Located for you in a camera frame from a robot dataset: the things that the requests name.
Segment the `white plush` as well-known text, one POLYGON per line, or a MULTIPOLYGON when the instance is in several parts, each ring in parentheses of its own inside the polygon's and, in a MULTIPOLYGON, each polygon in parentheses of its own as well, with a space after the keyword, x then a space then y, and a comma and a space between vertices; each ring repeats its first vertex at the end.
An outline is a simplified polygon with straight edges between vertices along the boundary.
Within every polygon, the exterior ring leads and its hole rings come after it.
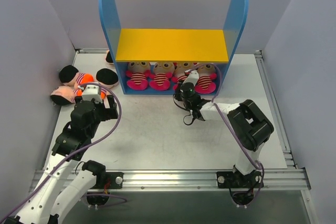
POLYGON ((148 77, 151 73, 151 65, 148 61, 133 61, 128 63, 126 76, 129 78, 127 86, 132 90, 142 91, 148 85, 148 77))
POLYGON ((206 63, 197 68, 199 75, 198 82, 195 86, 195 91, 199 94, 210 94, 215 91, 216 84, 214 80, 217 78, 215 67, 206 63))
POLYGON ((175 66, 173 62, 157 62, 153 67, 153 72, 150 74, 150 87, 156 91, 168 90, 174 70, 175 66))

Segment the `pink plush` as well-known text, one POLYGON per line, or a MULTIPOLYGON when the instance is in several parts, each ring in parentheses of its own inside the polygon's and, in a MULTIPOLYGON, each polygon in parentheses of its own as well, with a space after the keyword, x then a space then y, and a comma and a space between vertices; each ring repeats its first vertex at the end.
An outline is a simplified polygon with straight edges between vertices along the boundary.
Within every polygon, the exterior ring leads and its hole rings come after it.
POLYGON ((173 90, 175 90, 178 86, 180 81, 184 81, 187 78, 186 72, 192 69, 196 62, 175 62, 174 67, 175 70, 173 72, 173 76, 171 78, 172 82, 174 83, 173 90))

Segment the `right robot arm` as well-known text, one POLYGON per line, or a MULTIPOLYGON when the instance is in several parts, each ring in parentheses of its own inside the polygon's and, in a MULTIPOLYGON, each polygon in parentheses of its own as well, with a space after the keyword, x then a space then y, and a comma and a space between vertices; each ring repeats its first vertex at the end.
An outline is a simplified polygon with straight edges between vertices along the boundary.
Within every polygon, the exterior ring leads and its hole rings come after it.
POLYGON ((274 132, 273 124, 257 104, 250 99, 242 103, 215 103, 201 98, 190 82, 179 83, 173 97, 183 103, 182 109, 190 113, 192 121, 225 123, 240 148, 233 181, 239 187, 250 183, 251 172, 262 169, 259 154, 274 132))

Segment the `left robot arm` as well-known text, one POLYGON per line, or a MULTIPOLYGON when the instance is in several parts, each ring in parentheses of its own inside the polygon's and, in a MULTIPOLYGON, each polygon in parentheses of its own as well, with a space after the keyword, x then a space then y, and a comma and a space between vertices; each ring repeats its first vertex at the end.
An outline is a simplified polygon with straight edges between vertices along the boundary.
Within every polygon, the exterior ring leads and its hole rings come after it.
POLYGON ((1 223, 61 223, 76 202, 92 187, 106 183, 105 166, 84 163, 84 170, 66 188, 63 187, 72 170, 80 163, 85 151, 106 139, 111 132, 94 143, 91 141, 101 122, 121 120, 121 104, 114 95, 107 97, 109 107, 94 99, 78 101, 70 121, 56 138, 47 166, 34 191, 13 209, 1 223))

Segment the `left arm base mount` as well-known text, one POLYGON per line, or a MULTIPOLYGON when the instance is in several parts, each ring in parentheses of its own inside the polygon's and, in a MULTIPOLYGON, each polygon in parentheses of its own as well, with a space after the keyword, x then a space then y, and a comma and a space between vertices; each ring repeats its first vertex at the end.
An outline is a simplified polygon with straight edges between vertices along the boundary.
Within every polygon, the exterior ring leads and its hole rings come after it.
POLYGON ((121 189, 123 185, 123 172, 104 172, 97 176, 92 189, 121 189))

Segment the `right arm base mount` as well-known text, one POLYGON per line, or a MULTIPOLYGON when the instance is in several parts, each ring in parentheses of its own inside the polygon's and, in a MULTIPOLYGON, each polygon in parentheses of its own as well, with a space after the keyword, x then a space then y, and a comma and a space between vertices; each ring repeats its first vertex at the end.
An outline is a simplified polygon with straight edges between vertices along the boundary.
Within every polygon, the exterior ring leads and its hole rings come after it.
POLYGON ((236 189, 236 188, 256 188, 264 186, 261 182, 260 171, 252 171, 248 175, 242 175, 239 171, 219 171, 216 173, 218 188, 236 189))

